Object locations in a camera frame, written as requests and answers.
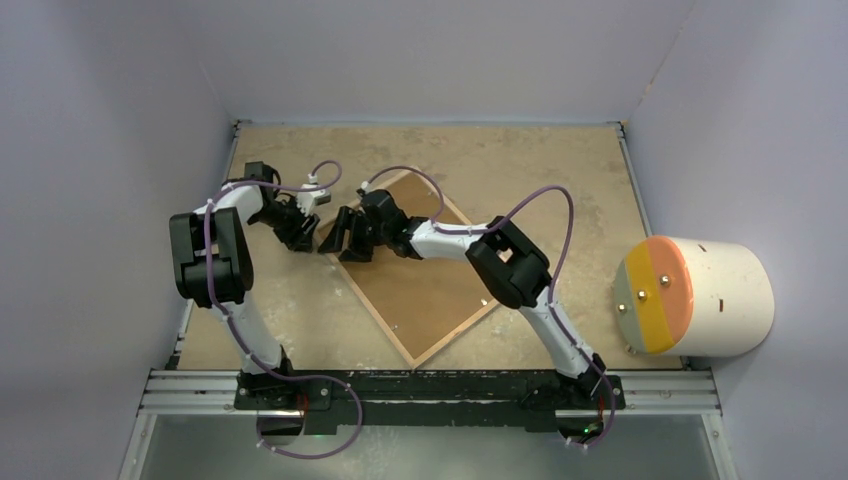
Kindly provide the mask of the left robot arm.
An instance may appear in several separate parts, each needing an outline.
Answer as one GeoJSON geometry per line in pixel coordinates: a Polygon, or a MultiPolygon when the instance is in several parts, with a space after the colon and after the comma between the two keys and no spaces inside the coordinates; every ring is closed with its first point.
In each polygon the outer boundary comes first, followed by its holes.
{"type": "Polygon", "coordinates": [[[289,250],[310,252],[319,221],[315,209],[330,198],[315,171],[302,185],[285,186],[276,169],[252,162],[203,206],[168,222],[179,294],[217,314],[242,356],[242,389],[259,389],[275,409],[295,402],[300,377],[253,298],[255,272],[244,230],[262,224],[289,250]]]}

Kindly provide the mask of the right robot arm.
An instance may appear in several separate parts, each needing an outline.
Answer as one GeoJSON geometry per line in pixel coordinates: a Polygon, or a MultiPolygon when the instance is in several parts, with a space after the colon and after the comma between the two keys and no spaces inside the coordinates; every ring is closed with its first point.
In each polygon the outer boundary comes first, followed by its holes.
{"type": "Polygon", "coordinates": [[[556,277],[546,254],[510,216],[488,224],[459,225],[410,216],[384,189],[363,192],[356,208],[342,207],[318,247],[342,262],[367,263],[378,246],[400,258],[467,262],[502,306],[518,311],[546,348],[564,399],[584,407],[601,386],[614,388],[598,354],[582,340],[555,298],[556,277]]]}

